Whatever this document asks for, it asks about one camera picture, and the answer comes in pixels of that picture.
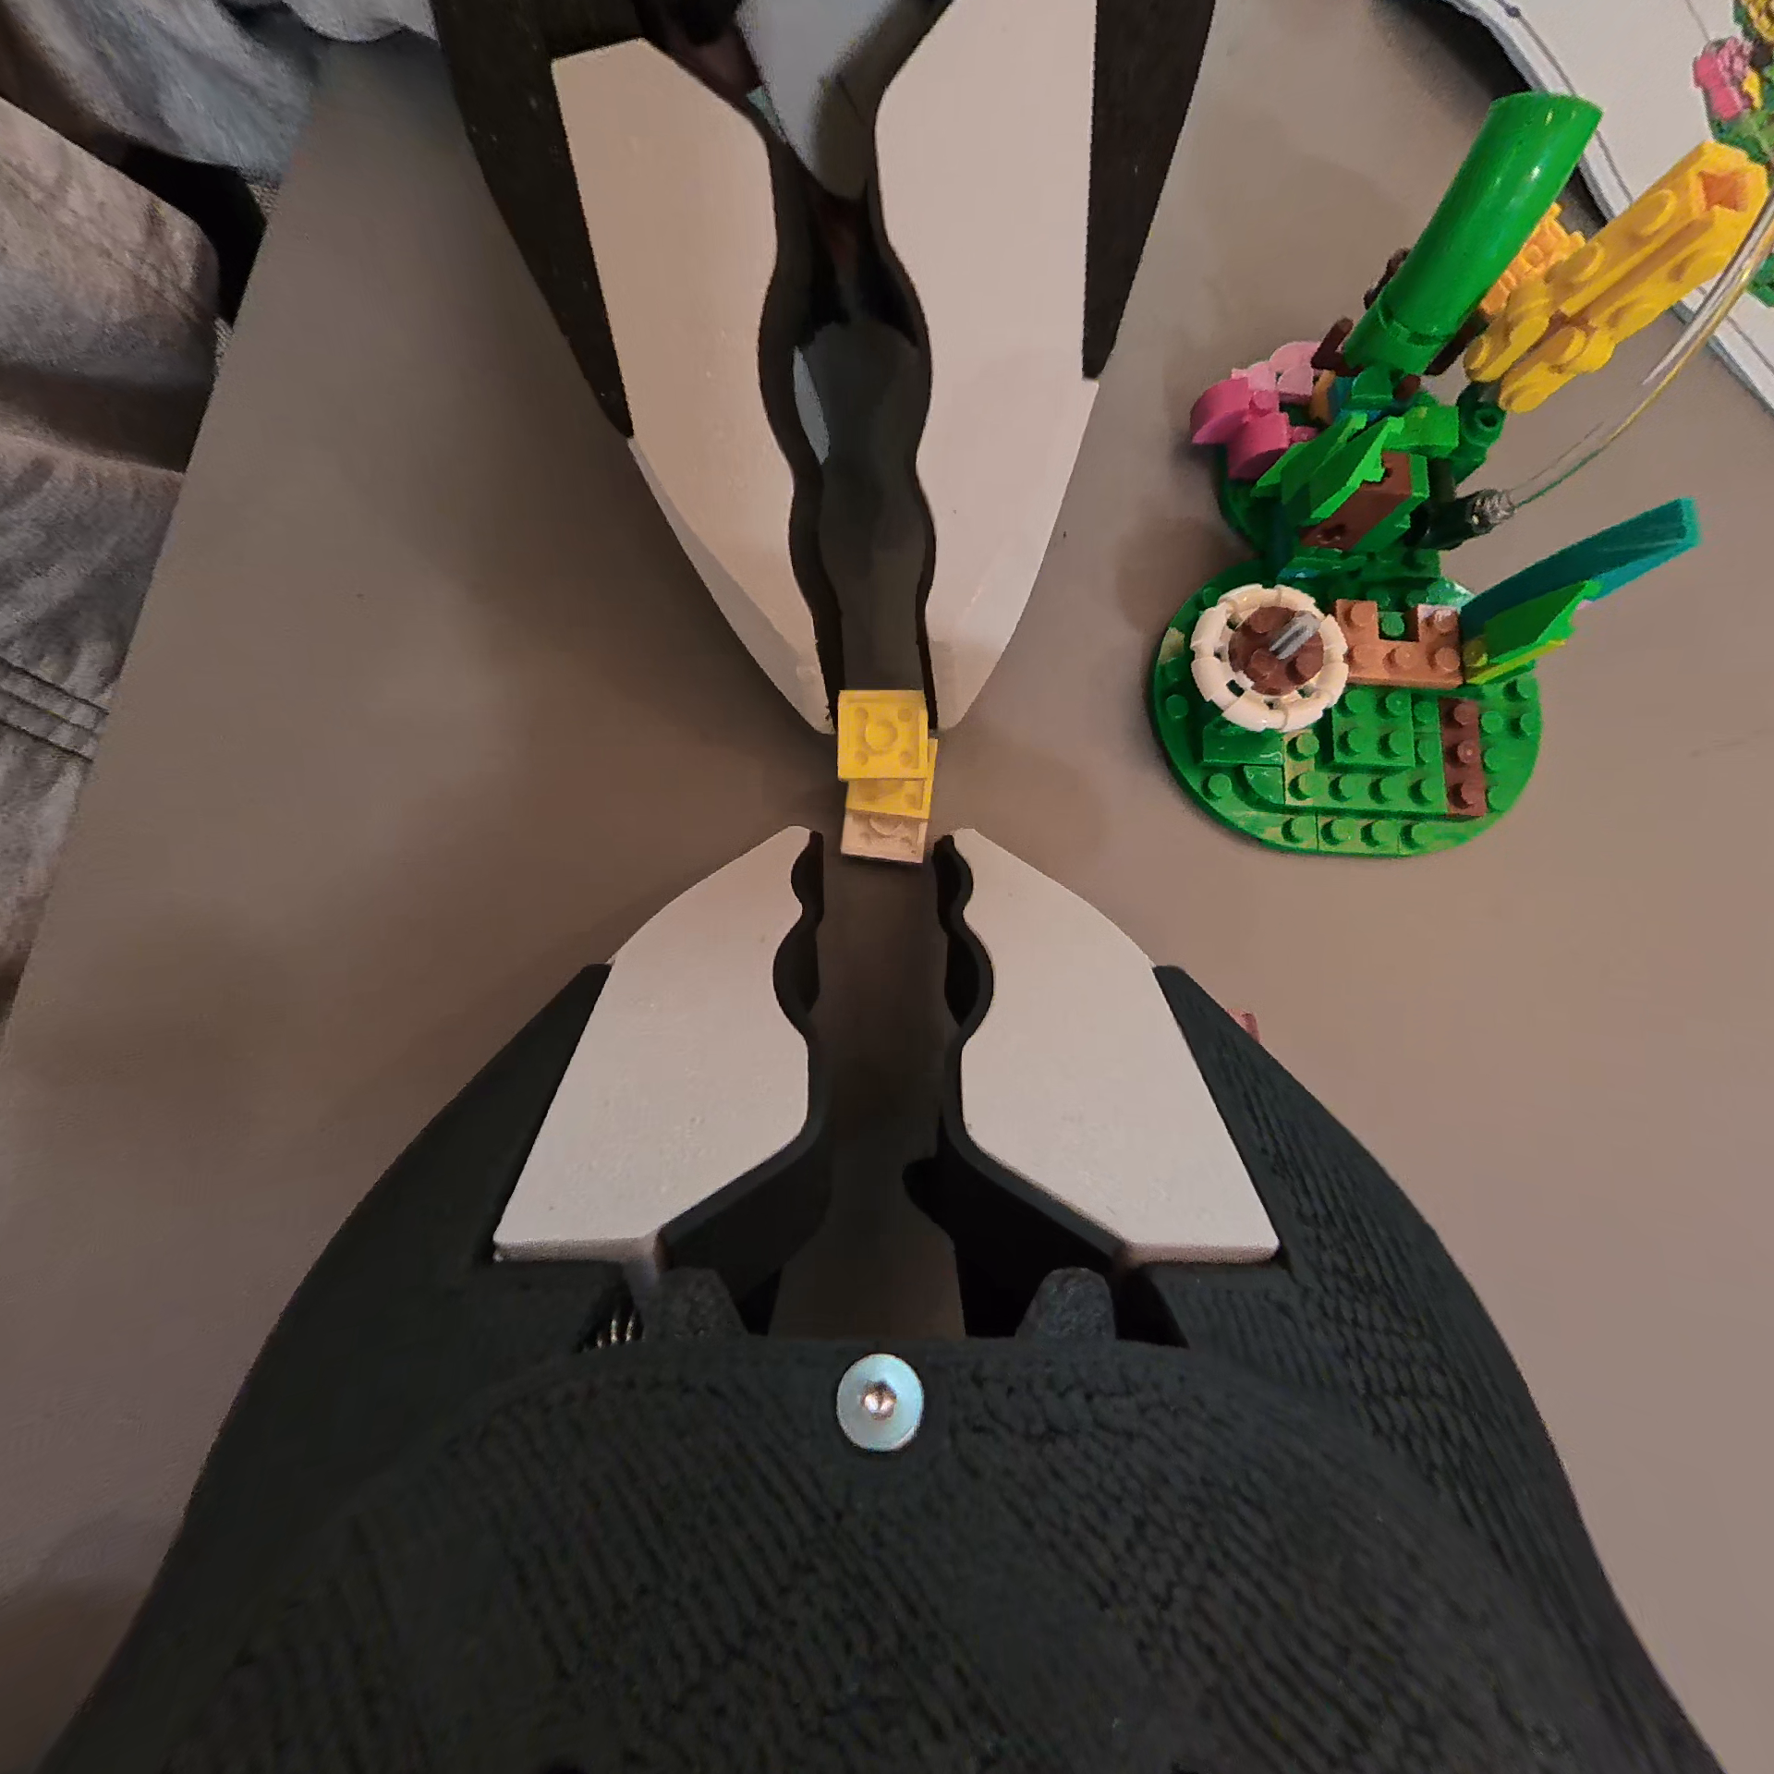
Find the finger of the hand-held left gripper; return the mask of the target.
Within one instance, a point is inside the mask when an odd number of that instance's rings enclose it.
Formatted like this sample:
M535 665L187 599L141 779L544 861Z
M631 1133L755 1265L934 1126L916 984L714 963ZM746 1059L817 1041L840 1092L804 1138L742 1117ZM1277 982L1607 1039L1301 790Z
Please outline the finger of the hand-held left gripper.
M884 235L918 302L923 630L941 728L1028 605L1095 400L1080 368L1093 2L948 4L875 112Z
M560 58L554 95L629 413L629 451L727 626L831 730L791 565L791 467L761 324L778 230L761 125L656 47Z

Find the green lego plant model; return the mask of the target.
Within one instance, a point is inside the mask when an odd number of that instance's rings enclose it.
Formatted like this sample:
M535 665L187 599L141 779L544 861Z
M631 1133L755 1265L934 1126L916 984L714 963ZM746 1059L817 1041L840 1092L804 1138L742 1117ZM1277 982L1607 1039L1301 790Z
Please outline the green lego plant model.
M1208 388L1246 562L1170 620L1149 678L1168 768L1275 851L1446 851L1538 766L1540 662L1578 615L1700 543L1690 499L1482 592L1448 555L1600 456L1769 256L1769 176L1710 137L1585 237L1561 194L1600 109L1493 103L1419 239L1356 317Z

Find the white instruction booklet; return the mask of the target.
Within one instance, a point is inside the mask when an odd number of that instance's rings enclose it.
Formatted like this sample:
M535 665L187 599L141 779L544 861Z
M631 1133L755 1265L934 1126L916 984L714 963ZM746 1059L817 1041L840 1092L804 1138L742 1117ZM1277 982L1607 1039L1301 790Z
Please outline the white instruction booklet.
M1547 220L1467 357L1510 413L1605 368L1663 310L1769 404L1769 4L1476 2L1521 79L1600 110L1582 177L1603 213Z

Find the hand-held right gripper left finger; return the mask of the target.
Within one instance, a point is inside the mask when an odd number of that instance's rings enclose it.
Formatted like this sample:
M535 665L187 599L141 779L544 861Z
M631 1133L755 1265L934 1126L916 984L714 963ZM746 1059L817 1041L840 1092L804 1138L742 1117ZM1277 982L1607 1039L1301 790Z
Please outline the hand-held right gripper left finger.
M785 828L666 903L614 953L512 1195L502 1261L660 1265L666 1227L785 1152L806 1044L773 965L802 903Z

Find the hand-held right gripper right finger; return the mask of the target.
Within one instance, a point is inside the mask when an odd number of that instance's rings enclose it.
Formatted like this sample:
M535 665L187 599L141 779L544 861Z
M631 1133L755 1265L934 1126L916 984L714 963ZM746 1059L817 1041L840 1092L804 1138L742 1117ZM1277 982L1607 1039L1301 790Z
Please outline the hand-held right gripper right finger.
M1259 1265L1280 1238L1146 953L979 831L938 846L934 1217L995 1269Z

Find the person's grey hoodie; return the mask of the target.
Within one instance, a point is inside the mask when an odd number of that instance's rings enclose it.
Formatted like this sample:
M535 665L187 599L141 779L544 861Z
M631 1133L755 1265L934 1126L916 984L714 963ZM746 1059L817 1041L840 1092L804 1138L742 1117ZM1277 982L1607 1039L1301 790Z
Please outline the person's grey hoodie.
M1 4L1 1014L323 44L419 2Z

